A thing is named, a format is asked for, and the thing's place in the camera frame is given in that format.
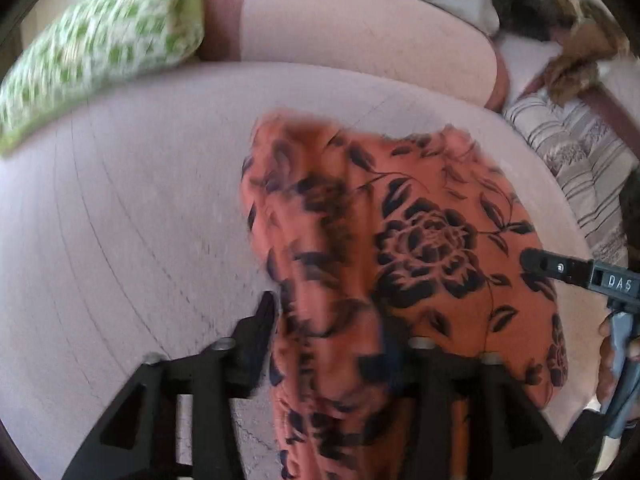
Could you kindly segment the person right hand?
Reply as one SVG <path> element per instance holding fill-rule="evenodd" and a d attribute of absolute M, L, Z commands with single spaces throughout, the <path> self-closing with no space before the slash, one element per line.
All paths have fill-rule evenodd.
<path fill-rule="evenodd" d="M 599 327 L 599 334 L 603 337 L 603 340 L 600 345 L 600 365 L 596 397 L 598 401 L 603 404 L 613 395 L 614 389 L 617 385 L 617 379 L 613 373 L 615 351 L 611 344 L 609 316 L 601 323 Z M 634 362 L 639 361 L 640 342 L 638 338 L 632 340 L 628 344 L 627 356 Z"/>

